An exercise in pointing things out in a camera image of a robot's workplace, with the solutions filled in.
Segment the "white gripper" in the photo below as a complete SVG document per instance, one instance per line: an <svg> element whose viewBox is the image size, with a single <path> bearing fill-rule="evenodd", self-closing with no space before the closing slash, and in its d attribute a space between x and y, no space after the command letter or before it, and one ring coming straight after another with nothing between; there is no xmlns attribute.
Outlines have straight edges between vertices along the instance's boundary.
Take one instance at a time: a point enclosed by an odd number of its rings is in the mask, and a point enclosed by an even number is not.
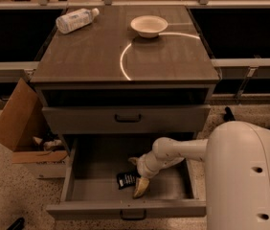
<svg viewBox="0 0 270 230"><path fill-rule="evenodd" d="M161 162L152 153L146 153L140 158L130 157L128 162L137 166L138 174L141 176L136 179L135 190L133 193L134 198L139 198L144 195L149 185L150 178L154 177L161 170Z"/></svg>

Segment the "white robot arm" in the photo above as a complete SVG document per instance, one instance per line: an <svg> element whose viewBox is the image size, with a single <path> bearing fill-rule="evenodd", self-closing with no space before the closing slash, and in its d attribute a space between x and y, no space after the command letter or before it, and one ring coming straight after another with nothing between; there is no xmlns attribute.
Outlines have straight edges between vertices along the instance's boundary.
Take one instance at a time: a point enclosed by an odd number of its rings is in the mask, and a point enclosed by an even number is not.
<svg viewBox="0 0 270 230"><path fill-rule="evenodd" d="M133 196L184 159L205 163L207 230L270 230L270 129L231 121L203 140L161 137L129 159L140 175Z"/></svg>

